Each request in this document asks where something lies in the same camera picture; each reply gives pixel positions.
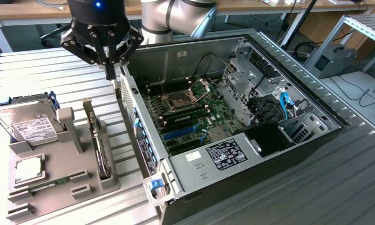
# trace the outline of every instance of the expansion slot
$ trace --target expansion slot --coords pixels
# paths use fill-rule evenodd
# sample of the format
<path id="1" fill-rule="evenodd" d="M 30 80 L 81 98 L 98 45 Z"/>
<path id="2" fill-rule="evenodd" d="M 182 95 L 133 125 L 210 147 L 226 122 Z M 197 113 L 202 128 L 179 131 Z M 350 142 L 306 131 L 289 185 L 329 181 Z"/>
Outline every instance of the expansion slot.
<path id="1" fill-rule="evenodd" d="M 186 148 L 194 148 L 197 147 L 198 145 L 201 145 L 203 142 L 205 142 L 205 138 L 206 137 L 202 137 L 202 138 L 198 138 L 190 142 L 186 142 L 181 145 L 177 145 L 174 147 L 170 148 L 170 152 L 178 152 L 178 151 L 183 151 Z"/>
<path id="2" fill-rule="evenodd" d="M 183 130 L 181 130 L 181 131 L 177 131 L 177 132 L 174 132 L 174 133 L 171 133 L 171 134 L 165 135 L 165 140 L 177 138 L 177 137 L 179 137 L 179 136 L 182 136 L 182 135 L 191 134 L 191 133 L 194 133 L 194 132 L 197 132 L 197 131 L 198 131 L 198 125 L 195 125 L 195 126 L 193 126 L 193 127 L 190 127 L 190 128 L 186 128 L 186 129 L 183 129 Z"/>
<path id="3" fill-rule="evenodd" d="M 179 123 L 174 126 L 165 127 L 165 129 L 162 129 L 161 132 L 162 132 L 162 134 L 165 134 L 165 133 L 173 132 L 173 131 L 181 130 L 183 128 L 193 127 L 194 125 L 195 125 L 195 123 L 193 121 L 187 121 L 187 122 Z"/>

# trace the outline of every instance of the hard drive label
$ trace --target hard drive label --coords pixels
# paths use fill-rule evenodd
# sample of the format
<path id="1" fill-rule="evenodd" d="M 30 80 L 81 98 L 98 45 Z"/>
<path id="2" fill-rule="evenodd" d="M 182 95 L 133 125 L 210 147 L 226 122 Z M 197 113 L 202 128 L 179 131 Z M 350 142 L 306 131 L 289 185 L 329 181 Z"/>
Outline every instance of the hard drive label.
<path id="1" fill-rule="evenodd" d="M 58 136 L 56 130 L 47 117 L 14 123 L 26 141 L 32 143 Z"/>
<path id="2" fill-rule="evenodd" d="M 218 143 L 206 149 L 219 170 L 225 170 L 247 160 L 234 139 Z"/>

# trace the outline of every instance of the cable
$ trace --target cable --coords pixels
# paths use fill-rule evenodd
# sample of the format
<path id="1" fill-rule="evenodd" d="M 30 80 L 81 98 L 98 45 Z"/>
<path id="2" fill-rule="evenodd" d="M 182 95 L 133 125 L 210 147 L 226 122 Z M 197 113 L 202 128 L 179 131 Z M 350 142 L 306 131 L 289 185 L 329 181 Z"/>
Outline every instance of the cable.
<path id="1" fill-rule="evenodd" d="M 352 32 L 349 32 L 348 34 L 345 34 L 344 36 L 336 38 L 333 41 L 341 40 L 342 38 L 345 38 L 348 35 L 350 35 Z M 316 44 L 322 44 L 324 42 L 302 42 L 296 46 L 296 50 L 294 50 L 294 58 L 300 61 L 300 62 L 305 62 L 308 60 L 309 57 L 304 57 L 300 56 L 300 48 L 306 46 L 310 49 L 310 52 L 313 52 L 313 50 L 316 49 L 314 45 Z"/>
<path id="2" fill-rule="evenodd" d="M 293 8 L 290 9 L 290 13 L 289 13 L 289 14 L 293 13 L 294 8 L 296 8 L 296 5 L 297 5 L 297 0 L 296 0 L 296 2 L 294 2 Z M 289 17 L 289 16 L 286 16 L 286 19 L 285 19 L 284 22 L 282 22 L 281 29 L 280 29 L 280 32 L 278 32 L 278 35 L 277 35 L 277 38 L 276 38 L 276 42 L 278 42 L 278 38 L 280 38 L 281 32 L 282 32 L 282 30 L 284 30 L 284 26 L 285 26 L 285 24 L 286 24 L 288 17 Z"/>
<path id="3" fill-rule="evenodd" d="M 281 105 L 277 104 L 277 103 L 276 103 L 274 101 L 272 101 L 272 100 L 263 101 L 262 104 L 259 105 L 258 109 L 262 109 L 262 108 L 265 107 L 265 104 L 266 104 L 266 103 L 270 103 L 272 105 L 274 105 L 274 106 L 277 107 L 277 109 L 280 110 L 281 114 L 285 115 L 285 112 L 284 112 L 284 109 L 282 109 Z M 255 116 L 254 116 L 253 120 L 259 119 L 259 118 L 258 118 L 259 112 L 261 112 L 261 111 L 257 110 L 257 113 L 255 113 Z"/>
<path id="4" fill-rule="evenodd" d="M 366 3 L 365 0 L 362 0 L 362 3 L 366 5 L 366 11 L 369 10 L 369 4 Z"/>
<path id="5" fill-rule="evenodd" d="M 265 16 L 259 16 L 259 15 L 255 15 L 257 17 L 261 17 L 261 18 L 266 18 L 270 14 L 266 14 Z"/>
<path id="6" fill-rule="evenodd" d="M 253 113 L 246 113 L 246 112 L 242 112 L 242 111 L 239 111 L 239 110 L 237 110 L 237 109 L 234 109 L 234 110 L 235 110 L 235 112 L 242 113 L 242 114 L 245 114 L 245 115 L 249 115 L 249 116 L 253 116 L 253 115 L 254 115 Z"/>
<path id="7" fill-rule="evenodd" d="M 259 21 L 261 23 L 263 23 L 266 26 L 269 25 L 269 23 L 272 22 L 276 22 L 277 20 L 280 20 L 280 16 L 274 19 L 274 20 L 270 20 L 270 21 L 261 21 L 259 19 L 257 19 L 253 15 L 250 15 L 251 18 L 257 21 Z"/>
<path id="8" fill-rule="evenodd" d="M 265 78 L 266 78 L 266 75 L 262 76 L 262 78 L 261 78 L 261 80 L 258 81 L 255 87 L 251 89 L 251 91 L 250 91 L 250 93 L 249 93 L 249 98 L 250 98 L 251 94 L 255 93 L 255 90 L 257 90 L 257 88 L 261 86 L 261 84 L 262 84 Z"/>
<path id="9" fill-rule="evenodd" d="M 229 67 L 229 69 L 230 69 L 231 71 L 234 71 L 234 69 L 230 67 L 230 65 L 227 64 L 227 62 L 226 62 L 218 55 L 215 55 L 213 52 L 209 52 L 209 53 L 205 54 L 205 55 L 202 56 L 202 58 L 201 58 L 201 61 L 199 61 L 199 63 L 198 63 L 198 67 L 197 67 L 197 70 L 195 70 L 195 72 L 194 72 L 194 74 L 193 74 L 193 76 L 191 76 L 191 79 L 194 79 L 195 76 L 198 75 L 198 71 L 199 71 L 199 67 L 201 67 L 202 61 L 203 61 L 203 59 L 205 59 L 207 56 L 210 56 L 210 55 L 215 56 L 215 57 L 219 59 L 219 61 L 226 65 L 226 67 Z M 206 71 L 209 70 L 210 65 L 211 65 L 211 60 L 209 61 L 209 66 L 206 67 L 203 73 L 206 73 Z"/>
<path id="10" fill-rule="evenodd" d="M 288 31 L 289 31 L 289 29 L 290 29 L 292 26 L 293 26 L 293 23 L 292 23 L 290 26 L 288 27 L 286 33 L 284 34 L 282 38 L 277 41 L 277 44 L 286 38 Z"/>
<path id="11" fill-rule="evenodd" d="M 60 10 L 64 10 L 64 7 L 63 7 L 63 6 L 69 5 L 67 2 L 60 3 L 60 4 L 48 4 L 48 3 L 44 3 L 42 0 L 36 0 L 36 2 L 38 2 L 39 4 L 47 6 L 47 7 L 58 8 L 58 9 L 60 9 Z"/>
<path id="12" fill-rule="evenodd" d="M 342 71 L 341 75 L 342 75 L 350 68 L 354 68 L 354 67 L 348 67 L 348 68 Z M 344 94 L 346 95 L 346 97 L 348 97 L 350 100 L 358 101 L 361 107 L 369 107 L 369 106 L 374 105 L 375 102 L 373 102 L 373 103 L 370 103 L 370 104 L 366 104 L 366 105 L 362 104 L 362 99 L 364 99 L 364 97 L 365 97 L 366 95 L 369 95 L 369 96 L 375 100 L 375 97 L 369 94 L 370 89 L 364 90 L 358 85 L 356 85 L 356 84 L 352 83 L 349 80 L 346 80 L 341 75 L 340 75 L 338 77 L 340 77 L 346 83 L 349 83 L 349 84 L 352 84 L 353 86 L 356 86 L 357 88 L 360 88 L 360 90 L 364 92 L 364 94 L 361 95 L 361 97 L 358 97 L 358 98 L 350 97 L 350 96 L 348 95 L 348 93 L 344 91 L 344 89 L 341 88 L 341 86 L 338 85 L 338 83 L 336 82 L 336 80 L 330 77 L 332 81 L 334 82 L 334 84 L 337 85 L 337 87 L 341 89 L 341 91 L 344 92 Z"/>

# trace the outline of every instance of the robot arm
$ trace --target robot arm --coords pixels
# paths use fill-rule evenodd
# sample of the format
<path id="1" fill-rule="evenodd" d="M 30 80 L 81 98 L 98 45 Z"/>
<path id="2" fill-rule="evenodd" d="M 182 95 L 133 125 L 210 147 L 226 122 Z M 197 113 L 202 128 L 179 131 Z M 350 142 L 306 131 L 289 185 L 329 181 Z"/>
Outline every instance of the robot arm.
<path id="1" fill-rule="evenodd" d="M 145 38 L 131 27 L 125 0 L 69 0 L 71 29 L 62 47 L 89 64 L 106 69 L 117 79 L 115 67 L 127 61 Z M 173 30 L 205 37 L 215 21 L 215 0 L 142 0 L 146 44 L 173 41 Z"/>
<path id="2" fill-rule="evenodd" d="M 107 80 L 114 80 L 115 66 L 130 59 L 143 42 L 130 25 L 125 0 L 69 0 L 69 4 L 73 22 L 62 47 L 89 64 L 98 63 L 106 69 Z"/>

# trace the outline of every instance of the electrical cable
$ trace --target electrical cable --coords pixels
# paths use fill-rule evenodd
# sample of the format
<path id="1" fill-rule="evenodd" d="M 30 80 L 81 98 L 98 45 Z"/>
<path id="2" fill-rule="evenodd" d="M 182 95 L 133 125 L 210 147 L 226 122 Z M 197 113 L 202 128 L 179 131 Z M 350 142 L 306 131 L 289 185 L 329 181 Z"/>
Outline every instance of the electrical cable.
<path id="1" fill-rule="evenodd" d="M 276 22 L 277 20 L 280 20 L 280 16 L 274 19 L 274 20 L 270 20 L 270 21 L 261 21 L 259 19 L 257 19 L 253 15 L 250 15 L 251 16 L 251 18 L 255 20 L 255 21 L 258 21 L 258 22 L 261 22 L 261 23 L 265 23 L 265 25 L 268 26 L 269 25 L 269 23 L 273 23 L 273 22 Z"/>
<path id="2" fill-rule="evenodd" d="M 261 17 L 261 18 L 266 18 L 270 14 L 266 14 L 265 16 L 259 16 L 259 15 L 255 15 L 257 17 Z"/>
<path id="3" fill-rule="evenodd" d="M 294 2 L 293 8 L 290 9 L 290 13 L 289 13 L 289 14 L 293 13 L 294 8 L 296 8 L 296 5 L 297 5 L 297 0 L 296 0 L 296 2 Z M 288 18 L 289 18 L 289 15 L 286 16 L 286 18 L 285 18 L 285 20 L 284 20 L 284 22 L 282 22 L 281 29 L 280 29 L 280 32 L 278 32 L 278 35 L 277 35 L 277 38 L 276 38 L 276 42 L 278 41 L 278 38 L 280 38 L 281 32 L 282 32 L 282 30 L 284 30 L 284 26 L 285 26 L 285 24 L 286 24 Z"/>
<path id="4" fill-rule="evenodd" d="M 333 41 L 341 40 L 342 38 L 345 38 L 348 35 L 350 35 L 352 32 L 349 32 L 348 34 L 345 34 L 344 36 L 336 38 Z M 294 58 L 300 61 L 300 62 L 305 62 L 308 60 L 309 57 L 304 57 L 300 56 L 300 48 L 302 48 L 304 46 L 309 47 L 310 52 L 313 52 L 313 50 L 316 49 L 314 45 L 316 44 L 322 44 L 324 42 L 302 42 L 296 46 L 294 49 Z"/>
<path id="5" fill-rule="evenodd" d="M 365 0 L 362 0 L 362 2 L 365 3 L 366 5 L 366 10 L 369 10 L 369 5 L 368 3 L 365 2 Z M 361 9 L 361 5 L 356 2 L 356 4 L 358 5 L 358 11 L 362 10 Z M 344 33 L 344 36 L 338 37 L 337 39 L 334 39 L 333 41 L 337 41 L 337 40 L 341 40 L 342 38 L 345 38 L 349 34 L 352 34 L 352 31 L 349 31 L 348 33 L 344 32 L 344 28 L 341 29 L 342 33 Z M 362 40 L 358 42 L 357 46 L 360 45 L 360 43 L 364 41 L 366 36 L 364 36 Z M 309 47 L 310 49 L 310 52 L 313 52 L 313 50 L 316 49 L 314 45 L 316 44 L 322 44 L 324 42 L 302 42 L 300 43 L 297 46 L 296 46 L 296 50 L 294 50 L 294 53 L 293 53 L 293 56 L 294 58 L 300 61 L 300 62 L 305 62 L 308 60 L 309 57 L 304 57 L 304 56 L 300 56 L 300 48 L 306 46 Z"/>
<path id="6" fill-rule="evenodd" d="M 342 71 L 341 75 L 342 75 L 350 68 L 354 68 L 354 67 L 348 67 L 348 68 Z M 352 83 L 349 80 L 346 80 L 341 75 L 340 75 L 338 77 L 340 77 L 346 83 L 349 83 L 349 84 L 352 84 L 353 86 L 356 86 L 357 88 L 360 88 L 360 90 L 364 92 L 364 94 L 362 94 L 361 97 L 358 97 L 358 98 L 350 97 L 350 96 L 348 95 L 348 93 L 344 91 L 344 89 L 341 88 L 341 86 L 338 85 L 338 83 L 336 82 L 336 80 L 330 77 L 332 81 L 334 82 L 334 84 L 337 85 L 337 87 L 341 89 L 341 91 L 344 92 L 344 94 L 346 95 L 346 97 L 348 97 L 350 100 L 353 100 L 353 101 L 358 101 L 361 107 L 369 107 L 369 106 L 374 105 L 375 102 L 373 102 L 373 103 L 370 103 L 370 104 L 366 104 L 366 105 L 362 104 L 362 99 L 364 99 L 364 97 L 365 97 L 366 95 L 369 95 L 369 96 L 375 100 L 375 97 L 369 94 L 370 89 L 364 90 L 358 85 L 356 85 L 356 84 Z"/>
<path id="7" fill-rule="evenodd" d="M 50 3 L 43 2 L 42 0 L 36 0 L 36 2 L 38 2 L 39 4 L 47 6 L 47 7 L 58 8 L 58 9 L 60 9 L 60 10 L 64 10 L 64 7 L 63 7 L 63 6 L 69 5 L 67 2 L 60 3 L 60 4 L 50 4 Z"/>
<path id="8" fill-rule="evenodd" d="M 246 113 L 246 112 L 242 112 L 242 111 L 239 111 L 239 110 L 237 110 L 237 109 L 234 109 L 234 110 L 235 110 L 235 112 L 242 113 L 242 114 L 245 114 L 245 115 L 249 115 L 249 116 L 253 116 L 253 115 L 254 115 L 253 113 Z"/>
<path id="9" fill-rule="evenodd" d="M 194 74 L 193 74 L 193 76 L 191 76 L 191 79 L 194 79 L 195 76 L 198 75 L 198 71 L 199 71 L 199 67 L 201 67 L 202 61 L 203 61 L 203 59 L 205 59 L 207 56 L 210 56 L 210 55 L 215 56 L 215 57 L 219 59 L 219 61 L 226 65 L 226 67 L 229 67 L 229 69 L 230 69 L 231 71 L 234 71 L 234 69 L 230 67 L 230 65 L 227 64 L 227 62 L 226 62 L 218 55 L 215 55 L 213 52 L 209 52 L 207 54 L 205 54 L 205 55 L 202 56 L 202 58 L 201 58 L 201 60 L 199 60 L 198 67 L 197 67 L 197 70 L 195 70 L 195 72 L 194 72 Z M 207 70 L 209 70 L 209 68 L 210 68 L 210 65 L 211 65 L 211 59 L 210 59 L 210 61 L 209 61 L 209 66 L 207 66 L 206 69 L 203 70 L 203 73 L 207 72 Z"/>
<path id="10" fill-rule="evenodd" d="M 274 106 L 277 107 L 277 109 L 280 110 L 281 114 L 285 115 L 285 112 L 284 112 L 284 109 L 282 109 L 281 105 L 277 104 L 277 103 L 276 103 L 274 101 L 272 101 L 272 100 L 263 101 L 262 104 L 259 105 L 258 109 L 262 109 L 262 108 L 265 107 L 265 104 L 266 104 L 266 103 L 270 103 L 272 105 L 274 105 Z M 258 114 L 259 114 L 259 110 L 257 110 L 255 116 L 254 116 L 254 118 L 253 118 L 254 120 L 255 120 L 255 119 L 259 119 L 259 118 L 258 118 Z"/>

